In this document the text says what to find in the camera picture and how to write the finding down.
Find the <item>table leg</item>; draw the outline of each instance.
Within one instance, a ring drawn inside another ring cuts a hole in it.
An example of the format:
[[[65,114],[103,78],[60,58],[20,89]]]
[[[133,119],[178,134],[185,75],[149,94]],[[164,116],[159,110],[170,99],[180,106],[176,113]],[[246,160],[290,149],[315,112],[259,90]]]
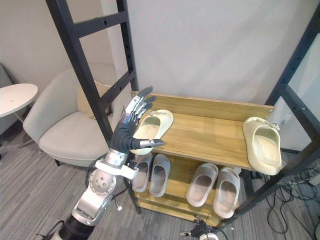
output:
[[[18,113],[17,111],[14,112],[14,114],[16,115],[16,117],[20,120],[21,123],[24,123],[24,117]]]
[[[20,122],[21,123],[24,123],[24,117],[19,113],[19,112],[14,112],[14,114],[16,115],[16,117],[20,120]],[[21,144],[21,145],[19,145],[17,148],[18,149],[20,149],[20,148],[22,148],[22,147],[24,147],[24,146],[27,146],[28,144],[31,144],[33,142],[33,140],[32,140],[32,138],[31,139],[29,139],[28,141],[26,141],[25,143],[23,143],[23,144]],[[42,150],[39,148],[39,146],[38,146],[38,152],[39,152],[39,154],[42,154]]]

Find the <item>chair armrest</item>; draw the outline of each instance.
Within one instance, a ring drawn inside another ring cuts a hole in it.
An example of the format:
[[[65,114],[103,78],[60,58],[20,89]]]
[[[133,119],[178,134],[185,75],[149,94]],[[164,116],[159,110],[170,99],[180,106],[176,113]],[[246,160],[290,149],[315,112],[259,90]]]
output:
[[[61,74],[49,84],[23,122],[24,130],[36,143],[54,124],[78,111],[77,78],[74,72],[67,75]]]

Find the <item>chair cushion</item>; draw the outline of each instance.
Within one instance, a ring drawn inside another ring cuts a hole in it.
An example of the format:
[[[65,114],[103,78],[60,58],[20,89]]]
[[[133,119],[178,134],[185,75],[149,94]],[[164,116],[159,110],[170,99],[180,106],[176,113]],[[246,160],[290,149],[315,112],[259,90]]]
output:
[[[39,147],[57,160],[68,159],[69,164],[81,161],[93,161],[108,151],[108,145],[96,120],[84,116],[81,112],[66,116],[53,125],[39,141]]]

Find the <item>beige pillow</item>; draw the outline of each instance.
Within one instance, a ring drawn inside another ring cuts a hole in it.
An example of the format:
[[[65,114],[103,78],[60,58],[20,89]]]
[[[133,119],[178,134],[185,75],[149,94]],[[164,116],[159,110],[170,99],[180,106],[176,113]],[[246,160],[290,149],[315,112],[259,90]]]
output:
[[[101,97],[103,94],[105,94],[111,86],[101,84],[98,81],[94,81],[96,89],[98,90],[99,96]],[[86,117],[91,119],[96,119],[89,102],[86,98],[86,95],[81,87],[81,85],[77,84],[77,106],[79,112],[83,113]],[[110,108],[108,107],[105,110],[106,114],[109,115],[111,113]]]

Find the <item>white round table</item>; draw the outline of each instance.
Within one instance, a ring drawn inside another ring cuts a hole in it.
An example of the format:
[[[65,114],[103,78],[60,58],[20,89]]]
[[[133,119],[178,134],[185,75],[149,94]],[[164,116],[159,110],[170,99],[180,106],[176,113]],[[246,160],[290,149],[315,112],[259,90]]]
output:
[[[17,112],[30,104],[38,93],[38,87],[30,83],[20,83],[0,88],[0,118],[14,113],[23,123],[24,118]],[[28,145],[33,140],[30,139],[17,148]]]

